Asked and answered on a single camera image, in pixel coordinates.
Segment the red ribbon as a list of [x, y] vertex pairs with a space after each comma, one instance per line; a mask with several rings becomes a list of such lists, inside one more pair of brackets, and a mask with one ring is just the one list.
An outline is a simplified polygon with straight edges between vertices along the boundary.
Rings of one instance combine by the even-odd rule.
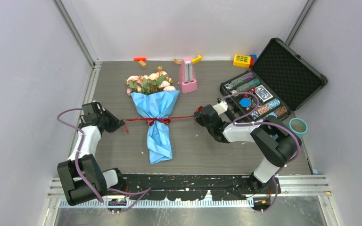
[[[200, 106], [198, 107], [194, 113], [199, 113], [200, 110], [203, 107]], [[187, 119], [187, 118], [194, 118], [195, 115], [194, 113], [192, 115], [189, 116], [170, 116], [170, 117], [164, 117], [164, 118], [157, 118], [157, 117], [139, 117], [139, 118], [128, 118], [128, 119], [121, 119], [118, 124], [117, 127], [121, 128], [123, 127], [125, 129], [126, 132], [129, 132], [128, 127], [126, 126], [125, 122], [126, 121], [145, 121], [147, 125], [152, 126], [155, 122], [160, 122], [163, 123], [164, 125], [169, 125], [171, 120], [175, 120], [175, 119]]]

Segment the pink flower bouquet blue wrap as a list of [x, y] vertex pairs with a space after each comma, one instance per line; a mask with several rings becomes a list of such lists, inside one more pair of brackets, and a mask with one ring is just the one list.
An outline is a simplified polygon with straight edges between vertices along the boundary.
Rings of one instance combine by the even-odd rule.
[[[180, 92], [172, 85], [162, 66], [150, 75], [130, 76], [125, 83], [127, 94], [131, 96], [134, 106], [141, 117], [170, 117]], [[173, 158], [168, 125], [155, 122], [148, 125], [147, 148], [149, 161], [156, 164]]]

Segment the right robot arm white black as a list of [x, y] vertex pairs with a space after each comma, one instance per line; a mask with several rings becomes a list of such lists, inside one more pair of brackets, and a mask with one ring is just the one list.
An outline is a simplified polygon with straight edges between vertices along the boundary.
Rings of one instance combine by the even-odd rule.
[[248, 184], [253, 192], [263, 193], [275, 175], [299, 156], [302, 141], [274, 116], [249, 123], [223, 121], [220, 114], [226, 112], [227, 107], [224, 101], [200, 107], [194, 112], [194, 119], [219, 143], [241, 141], [258, 146], [264, 158], [249, 176]]

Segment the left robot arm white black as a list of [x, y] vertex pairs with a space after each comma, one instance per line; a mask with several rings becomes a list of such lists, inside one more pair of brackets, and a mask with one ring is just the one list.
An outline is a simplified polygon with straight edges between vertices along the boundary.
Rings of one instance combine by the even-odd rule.
[[125, 191], [126, 183], [120, 179], [119, 169], [102, 171], [95, 159], [98, 142], [104, 132], [113, 133], [125, 125], [100, 102], [82, 105], [81, 122], [77, 130], [75, 148], [66, 161], [58, 164], [57, 172], [67, 203], [71, 206], [91, 200], [103, 202], [108, 190], [115, 195]]

